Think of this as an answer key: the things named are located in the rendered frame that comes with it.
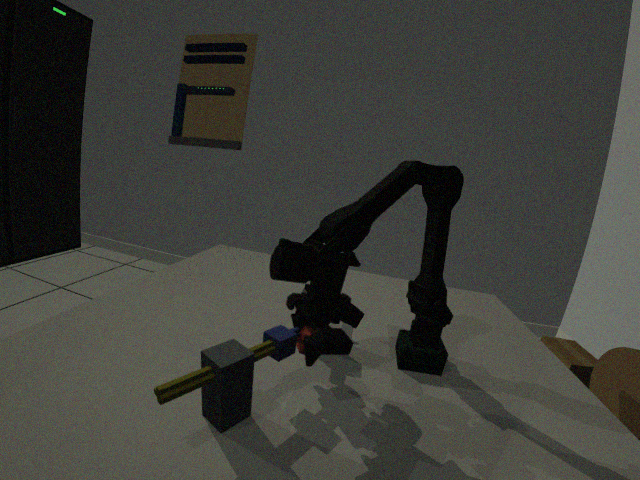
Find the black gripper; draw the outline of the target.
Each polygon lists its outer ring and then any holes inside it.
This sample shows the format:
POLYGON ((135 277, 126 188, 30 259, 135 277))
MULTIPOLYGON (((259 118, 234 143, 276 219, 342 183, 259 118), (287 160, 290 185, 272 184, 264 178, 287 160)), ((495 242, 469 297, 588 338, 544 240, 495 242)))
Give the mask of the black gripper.
MULTIPOLYGON (((289 310, 296 308, 292 314, 293 325, 303 328, 304 325, 314 331, 311 335, 303 335, 305 342, 306 365, 312 366, 321 354, 350 354, 353 342, 348 335, 339 328, 332 328, 333 316, 338 302, 344 301, 339 292, 332 292, 305 284, 304 293, 291 293, 287 296, 289 310)), ((299 333, 300 333, 299 332, 299 333)))

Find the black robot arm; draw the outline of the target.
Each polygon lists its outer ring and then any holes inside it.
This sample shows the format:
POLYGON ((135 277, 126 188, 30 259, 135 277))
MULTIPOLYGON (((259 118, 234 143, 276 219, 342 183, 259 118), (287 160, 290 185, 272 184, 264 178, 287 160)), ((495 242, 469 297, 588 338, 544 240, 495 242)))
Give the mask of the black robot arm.
POLYGON ((412 347, 440 349, 443 327, 453 318, 446 305, 443 271, 451 212, 464 184, 457 166, 401 162, 359 200, 324 217, 303 243, 280 238, 270 258, 271 279, 311 281, 320 289, 341 291, 348 267, 361 266, 353 250, 367 237, 374 220, 415 184, 422 185, 428 210, 421 271, 408 282, 406 294, 410 311, 416 314, 409 339, 412 347))

